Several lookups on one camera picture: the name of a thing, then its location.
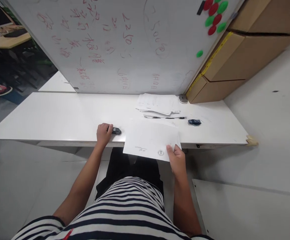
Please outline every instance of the round magnet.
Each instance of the round magnet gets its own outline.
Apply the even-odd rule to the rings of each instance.
[[[200,51],[197,53],[196,57],[201,57],[203,54],[204,54],[204,51],[203,51],[203,50],[200,50]]]
[[[228,1],[223,1],[223,2],[220,4],[217,13],[218,13],[218,14],[223,13],[223,12],[226,10],[227,7],[228,7]]]
[[[213,0],[206,0],[205,5],[204,5],[204,10],[207,11],[208,9],[210,9],[212,4],[213,4]]]
[[[221,33],[223,30],[225,30],[225,28],[226,28],[226,22],[224,22],[224,23],[221,23],[219,26],[218,26],[218,28],[217,28],[217,32],[218,33]]]
[[[214,3],[214,4],[210,7],[208,14],[209,14],[210,16],[214,15],[214,14],[217,12],[218,6],[219,6],[218,3]]]
[[[221,14],[218,14],[218,15],[214,18],[212,24],[213,24],[213,25],[217,25],[218,23],[220,23],[221,18],[222,18],[222,15],[221,15]]]
[[[211,28],[208,30],[208,35],[213,35],[216,31],[217,27],[212,25]]]
[[[205,22],[205,26],[206,27],[209,27],[210,25],[212,25],[213,24],[213,22],[214,22],[214,16],[209,16],[207,19],[206,19],[206,22]]]

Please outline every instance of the white desk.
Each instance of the white desk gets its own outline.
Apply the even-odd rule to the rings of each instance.
[[[39,92],[76,93],[60,71],[54,74],[39,90]]]
[[[112,143],[125,141],[130,119],[142,113],[135,109],[138,95],[32,93],[0,123],[0,139],[38,141],[42,146],[93,146],[97,126],[112,123],[121,129]],[[187,119],[155,119],[179,127],[182,144],[246,144],[247,132],[223,101],[179,104]],[[200,126],[188,119],[200,119]]]

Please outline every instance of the black and white striped shirt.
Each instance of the black and white striped shirt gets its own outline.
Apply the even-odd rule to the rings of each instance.
[[[201,235],[192,239],[203,238]],[[67,227],[57,217],[41,217],[27,224],[13,238],[32,239],[190,238],[167,217],[162,194],[155,187],[141,178],[126,177],[115,182]]]

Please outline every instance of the tape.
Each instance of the tape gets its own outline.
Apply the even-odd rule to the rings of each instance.
[[[215,56],[217,55],[217,53],[222,49],[222,47],[225,45],[225,43],[227,42],[227,40],[230,38],[230,36],[232,35],[232,32],[229,32],[227,34],[227,36],[224,38],[224,40],[221,42],[221,44],[218,46],[218,48],[216,49],[216,51],[213,53],[213,55],[210,57],[210,59],[208,60],[205,69],[201,72],[202,75],[205,75],[205,73],[207,72],[208,68],[211,65],[212,60],[215,58]]]
[[[195,80],[192,82],[192,84],[190,85],[187,93],[186,93],[186,97],[188,98],[188,94],[190,93],[192,87],[196,84],[196,82],[198,81],[198,79],[200,79],[200,77],[202,76],[202,74],[198,74],[198,76],[195,78]]]
[[[193,81],[193,83],[190,85],[190,87],[189,87],[189,89],[188,89],[188,91],[187,91],[187,93],[186,93],[186,96],[188,97],[188,94],[190,93],[190,91],[192,90],[192,87],[196,84],[196,82],[198,81],[198,79],[202,76],[202,75],[204,75],[206,72],[207,72],[207,70],[208,70],[208,68],[210,67],[210,65],[211,65],[211,62],[212,62],[212,60],[214,59],[214,57],[217,55],[217,53],[221,50],[221,48],[225,45],[225,43],[227,42],[227,40],[230,38],[230,36],[233,34],[233,32],[229,32],[228,34],[227,34],[227,36],[224,38],[224,40],[221,42],[221,44],[218,46],[218,48],[216,49],[216,51],[213,53],[213,55],[209,58],[209,60],[208,60],[208,62],[207,62],[207,64],[206,64],[206,66],[205,66],[205,69],[201,72],[201,73],[199,73],[198,74],[198,76],[196,77],[196,79]]]

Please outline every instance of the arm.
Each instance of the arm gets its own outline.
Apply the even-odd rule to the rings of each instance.
[[[68,196],[53,214],[53,216],[59,217],[66,226],[86,207],[97,177],[104,148],[111,138],[112,131],[112,124],[98,125],[97,143],[92,154],[76,178]]]
[[[189,237],[201,234],[201,228],[191,199],[187,179],[185,154],[175,145],[175,151],[167,146],[171,170],[175,176],[174,224]]]

